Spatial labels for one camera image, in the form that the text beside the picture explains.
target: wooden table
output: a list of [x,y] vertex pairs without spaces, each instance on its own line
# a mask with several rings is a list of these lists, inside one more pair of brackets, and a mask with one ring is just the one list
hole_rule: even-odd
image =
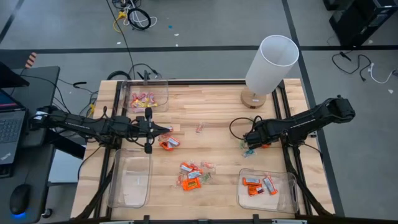
[[[108,107],[108,116],[111,115],[116,84],[117,81],[101,82],[95,118],[102,115],[103,106]],[[285,85],[292,115],[307,110],[300,80],[285,79]],[[229,132],[229,123],[238,117],[253,118],[255,115],[261,115],[263,119],[275,118],[271,94],[267,96],[263,107],[252,110],[241,103],[240,93],[243,88],[244,85],[169,86],[169,109],[164,113],[154,113],[153,120],[161,126],[172,125],[173,136],[181,145],[169,152],[162,149],[158,142],[154,144],[149,201],[139,209],[114,208],[113,220],[142,220],[144,215],[150,215],[151,220],[252,219],[253,214],[259,214],[260,218],[294,217],[288,213],[243,209],[237,203],[236,184],[241,169],[286,172],[279,142],[273,143],[268,149],[258,149],[257,155],[245,159],[239,148],[239,140]],[[281,111],[284,111],[279,92],[278,95]],[[137,114],[128,113],[127,116],[135,118]],[[195,130],[199,122],[205,122],[206,126],[203,132],[197,135]],[[248,131],[249,127],[247,121],[242,121],[235,130],[242,134]],[[308,138],[306,143],[317,147],[315,139]],[[97,147],[97,143],[89,143],[85,157],[91,155]],[[137,148],[137,145],[124,140],[122,148]],[[308,188],[318,201],[333,213],[333,204],[319,153],[307,146],[301,146],[300,149]],[[71,217],[81,213],[98,189],[103,155],[104,149],[100,149],[81,168]],[[216,164],[212,184],[191,192],[174,187],[180,163],[190,160]],[[108,192],[107,190],[103,197],[101,216],[105,216]],[[298,201],[303,214],[305,210],[301,192]]]

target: black desk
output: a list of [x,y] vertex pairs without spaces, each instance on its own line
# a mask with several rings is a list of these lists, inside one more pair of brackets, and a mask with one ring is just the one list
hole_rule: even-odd
[[[35,223],[44,211],[47,199],[47,181],[54,156],[54,146],[49,144],[35,148],[21,149],[16,157],[14,175],[11,178],[0,179],[0,222]],[[25,215],[14,217],[9,208],[9,198],[12,191],[20,184],[31,186],[30,201]]]
[[[14,70],[17,74],[21,74],[22,69]],[[24,70],[23,75],[30,75],[33,77],[39,77],[47,79],[54,84],[57,84],[58,76],[60,74],[60,67],[42,67],[42,68],[31,68]],[[50,82],[41,80],[38,78],[23,77],[27,80],[30,85],[27,87],[15,88],[12,97],[22,103],[28,110],[28,118],[33,117],[36,114],[36,109],[52,105],[52,101],[55,94],[55,86]],[[26,126],[25,133],[22,135],[20,147],[36,147],[41,146],[44,137],[45,129],[39,129],[36,131],[29,131],[29,127]]]
[[[60,68],[42,67],[25,70],[23,75],[40,77],[57,84]],[[29,87],[20,87],[14,90],[12,97],[21,102],[29,109],[29,117],[32,117],[37,108],[52,104],[55,87],[38,78],[24,77],[29,83]],[[0,179],[0,223],[35,223],[38,222],[42,212],[45,209],[48,192],[48,179],[52,160],[55,154],[55,145],[73,156],[83,158],[84,148],[74,144],[67,139],[59,139],[62,142],[53,141],[59,136],[46,129],[38,131],[29,131],[26,127],[24,137],[21,139],[21,147],[18,148],[15,163],[13,166],[13,175],[10,178]],[[29,206],[25,215],[13,217],[9,209],[9,198],[12,191],[24,183],[31,186]]]

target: blue light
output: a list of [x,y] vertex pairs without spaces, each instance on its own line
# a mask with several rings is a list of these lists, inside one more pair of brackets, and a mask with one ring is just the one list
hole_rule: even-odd
[[26,212],[22,212],[21,214],[18,215],[12,215],[16,219],[24,218],[26,217]]

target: yellow cable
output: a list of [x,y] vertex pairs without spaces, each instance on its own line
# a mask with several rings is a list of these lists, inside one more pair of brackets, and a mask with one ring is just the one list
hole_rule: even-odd
[[125,12],[119,12],[118,18],[117,18],[115,21],[113,21],[113,29],[114,29],[116,32],[118,32],[118,33],[121,33],[121,31],[118,30],[118,29],[116,28],[115,25],[116,25],[116,22],[117,22],[118,20],[122,19],[122,18],[127,18],[127,14],[126,14]]
[[94,104],[90,104],[90,113],[88,114],[88,118],[90,117],[90,116],[93,116],[94,115],[94,110],[95,110],[95,105]]

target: white lampshade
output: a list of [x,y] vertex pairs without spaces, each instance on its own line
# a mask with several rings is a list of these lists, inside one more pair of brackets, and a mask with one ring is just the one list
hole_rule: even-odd
[[265,38],[246,74],[246,85],[258,95],[272,93],[299,59],[299,48],[287,37]]

